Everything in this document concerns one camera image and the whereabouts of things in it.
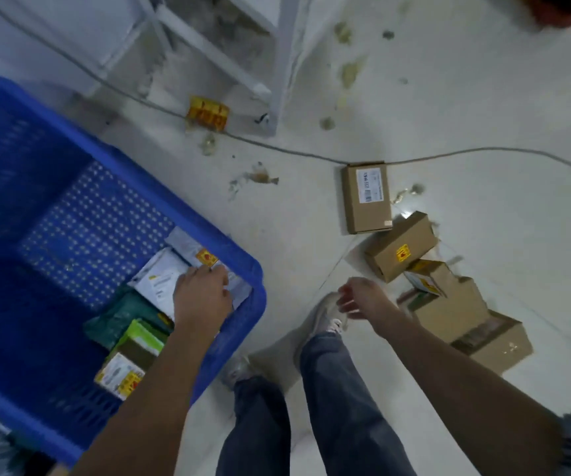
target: concrete floor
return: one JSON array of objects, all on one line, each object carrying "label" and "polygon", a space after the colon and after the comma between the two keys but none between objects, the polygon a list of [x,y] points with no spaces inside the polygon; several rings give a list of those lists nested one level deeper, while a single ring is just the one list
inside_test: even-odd
[{"label": "concrete floor", "polygon": [[[345,19],[352,45],[331,35],[321,42],[271,142],[353,162],[490,145],[571,159],[571,30],[535,32],[508,0],[353,0]],[[388,29],[392,40],[381,36]],[[362,55],[365,67],[344,94],[339,67]],[[187,53],[156,73],[150,97],[173,106],[182,87],[195,90],[199,80],[233,107],[239,99],[256,103]],[[319,119],[328,115],[336,128],[325,132]],[[349,276],[369,275],[357,254],[364,238],[345,232],[339,167],[222,137],[216,154],[204,157],[202,137],[135,103],[103,133],[262,264],[268,308],[242,346],[254,352],[297,327]],[[230,181],[258,162],[279,184],[245,183],[232,197]],[[571,411],[571,169],[492,151],[388,175],[392,194],[424,184],[423,195],[395,211],[421,210],[439,224],[434,256],[461,256],[455,271],[475,278],[491,308],[524,322],[535,354],[505,379],[558,414]],[[407,285],[398,280],[386,290],[395,297]],[[367,324],[352,324],[345,342],[416,472],[475,474],[388,345]],[[292,473],[323,474],[300,381],[287,401]],[[178,474],[213,474],[233,424],[232,395],[211,384],[189,414]]]}]

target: electrical cable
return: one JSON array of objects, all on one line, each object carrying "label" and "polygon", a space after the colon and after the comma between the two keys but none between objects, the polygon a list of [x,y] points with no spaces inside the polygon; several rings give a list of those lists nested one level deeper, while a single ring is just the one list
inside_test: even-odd
[{"label": "electrical cable", "polygon": [[[75,65],[79,70],[83,71],[90,78],[94,79],[95,81],[97,81],[101,85],[109,88],[110,90],[113,90],[115,93],[118,93],[119,95],[122,95],[125,98],[129,98],[129,99],[131,99],[131,100],[133,100],[139,104],[142,104],[143,106],[151,108],[153,110],[161,111],[163,113],[166,113],[167,115],[171,115],[172,117],[178,117],[180,119],[186,119],[186,115],[184,115],[183,113],[171,110],[171,109],[166,108],[162,105],[159,105],[157,103],[149,101],[149,100],[145,99],[144,97],[133,95],[133,94],[121,89],[120,87],[116,87],[115,85],[113,85],[112,83],[103,79],[99,75],[96,75],[96,73],[94,73],[93,70],[91,70],[90,68],[87,68],[82,62],[78,61],[75,57],[73,57],[72,55],[67,53],[65,50],[62,50],[61,48],[57,47],[55,44],[53,44],[49,40],[43,38],[41,35],[39,35],[35,31],[31,30],[30,28],[28,28],[24,24],[18,22],[14,18],[12,18],[5,11],[3,11],[1,8],[0,8],[0,18],[2,18],[5,22],[10,24],[11,26],[16,28],[17,30],[20,30],[21,32],[25,33],[28,37],[30,37],[30,38],[34,39],[35,41],[37,41],[38,43],[42,44],[44,47],[49,48],[51,51],[55,52],[57,55],[60,55],[61,57],[66,59],[68,62]],[[274,151],[278,151],[281,153],[287,153],[289,155],[296,155],[298,157],[305,157],[305,158],[309,158],[309,159],[325,160],[326,162],[331,162],[333,164],[339,164],[339,165],[347,165],[350,163],[350,162],[345,161],[345,160],[337,160],[337,159],[332,159],[330,157],[324,157],[323,155],[317,155],[316,153],[310,153],[310,152],[306,152],[306,151],[290,150],[288,148],[282,148],[279,146],[275,146],[275,145],[271,145],[268,143],[263,143],[260,141],[256,141],[256,140],[252,140],[252,139],[249,139],[246,137],[242,137],[240,135],[234,135],[228,131],[220,132],[220,134],[227,136],[229,138],[235,139],[235,140],[239,140],[239,141],[244,142],[244,143],[255,145],[255,146],[258,146],[261,148],[266,148],[268,150],[274,150]],[[542,157],[546,157],[547,159],[551,159],[551,160],[554,160],[556,162],[559,162],[562,165],[565,165],[567,167],[571,167],[571,160],[564,159],[564,158],[562,158],[558,155],[555,155],[551,152],[548,152],[548,151],[533,150],[533,149],[528,149],[528,148],[500,147],[500,146],[486,146],[486,147],[467,148],[464,150],[451,151],[451,152],[447,152],[447,153],[439,153],[438,155],[431,155],[428,157],[420,157],[417,159],[397,160],[394,162],[386,162],[386,165],[387,166],[400,166],[400,165],[406,165],[406,164],[414,164],[417,162],[426,162],[428,160],[443,159],[446,157],[452,157],[454,155],[461,155],[463,153],[475,153],[475,152],[480,152],[480,151],[511,151],[511,152],[517,152],[517,153],[528,153],[528,154],[532,154],[532,155],[539,155]]]}]

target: jeans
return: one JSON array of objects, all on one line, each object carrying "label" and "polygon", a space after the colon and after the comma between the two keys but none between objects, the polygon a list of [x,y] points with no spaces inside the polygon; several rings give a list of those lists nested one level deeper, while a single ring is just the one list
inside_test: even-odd
[{"label": "jeans", "polygon": [[[314,336],[301,352],[301,376],[328,476],[416,475],[341,336]],[[279,387],[261,376],[239,381],[235,415],[216,476],[288,476],[290,422]]]}]

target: green plastic package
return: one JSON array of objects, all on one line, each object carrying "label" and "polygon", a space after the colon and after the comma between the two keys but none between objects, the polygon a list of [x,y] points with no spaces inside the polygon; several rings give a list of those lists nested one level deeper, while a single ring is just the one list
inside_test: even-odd
[{"label": "green plastic package", "polygon": [[148,322],[165,335],[173,331],[170,319],[129,286],[121,286],[105,312],[83,324],[85,335],[110,351],[125,333],[131,321]]}]

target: gray sneaker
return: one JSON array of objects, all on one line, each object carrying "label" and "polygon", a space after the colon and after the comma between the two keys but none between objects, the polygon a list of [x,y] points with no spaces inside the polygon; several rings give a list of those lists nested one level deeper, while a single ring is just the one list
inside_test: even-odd
[{"label": "gray sneaker", "polygon": [[323,297],[314,312],[314,324],[310,334],[299,345],[296,352],[294,352],[294,365],[299,369],[301,361],[301,351],[303,347],[317,334],[333,333],[341,335],[347,329],[347,314],[340,312],[336,305],[338,299],[341,297],[339,293],[332,292]]},{"label": "gray sneaker", "polygon": [[235,388],[235,384],[239,381],[245,381],[254,376],[259,376],[259,372],[250,365],[250,361],[246,356],[234,353],[224,364],[219,372],[219,379],[231,391]]}]

